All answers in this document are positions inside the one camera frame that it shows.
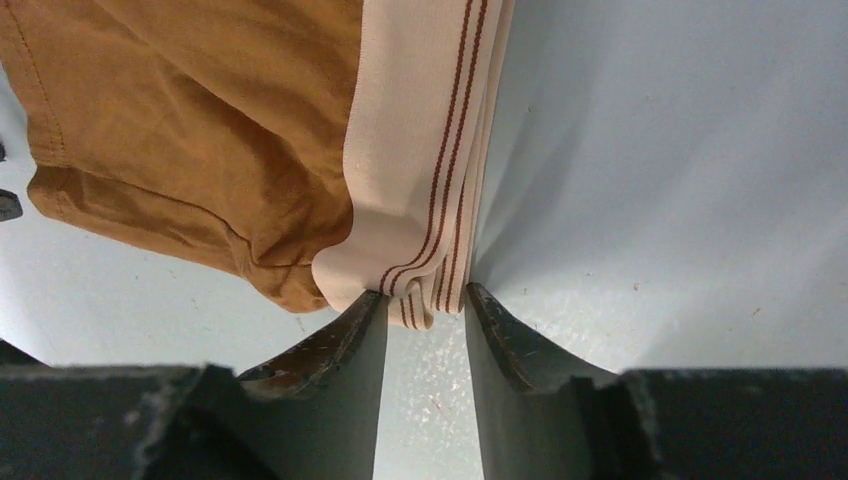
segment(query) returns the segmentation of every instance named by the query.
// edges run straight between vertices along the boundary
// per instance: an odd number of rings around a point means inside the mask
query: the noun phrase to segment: black object
[[[24,214],[21,201],[12,192],[0,189],[0,222],[20,218]]]
[[[616,377],[481,286],[467,294],[487,480],[848,477],[845,371]],[[371,478],[385,315],[366,293],[239,381],[211,366],[2,367],[0,479]],[[0,362],[34,361],[11,349]]]

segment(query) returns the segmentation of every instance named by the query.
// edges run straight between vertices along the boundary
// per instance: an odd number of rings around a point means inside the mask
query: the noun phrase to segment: fabric fold
[[[336,310],[371,289],[408,328],[461,311],[513,5],[365,0],[343,150],[353,226],[312,264]]]

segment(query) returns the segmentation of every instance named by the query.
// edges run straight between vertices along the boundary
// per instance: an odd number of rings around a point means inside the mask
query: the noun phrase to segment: garment
[[[429,328],[462,307],[512,2],[4,0],[29,196],[292,312],[371,289]]]
[[[350,231],[361,15],[361,0],[3,0],[31,200],[289,311],[325,307],[310,264]]]

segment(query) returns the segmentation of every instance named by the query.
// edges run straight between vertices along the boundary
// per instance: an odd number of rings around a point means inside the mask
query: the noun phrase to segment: white surface
[[[612,369],[848,365],[846,59],[843,0],[520,3],[475,278]],[[0,336],[42,360],[240,370],[333,316],[26,207],[0,224]],[[479,478],[461,322],[389,341],[375,477]]]

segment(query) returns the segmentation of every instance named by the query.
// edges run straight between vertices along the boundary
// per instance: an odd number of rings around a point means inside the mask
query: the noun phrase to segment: wrinkled fabric
[[[361,18],[361,0],[4,0],[32,202],[289,311],[326,306],[311,262],[351,229]]]

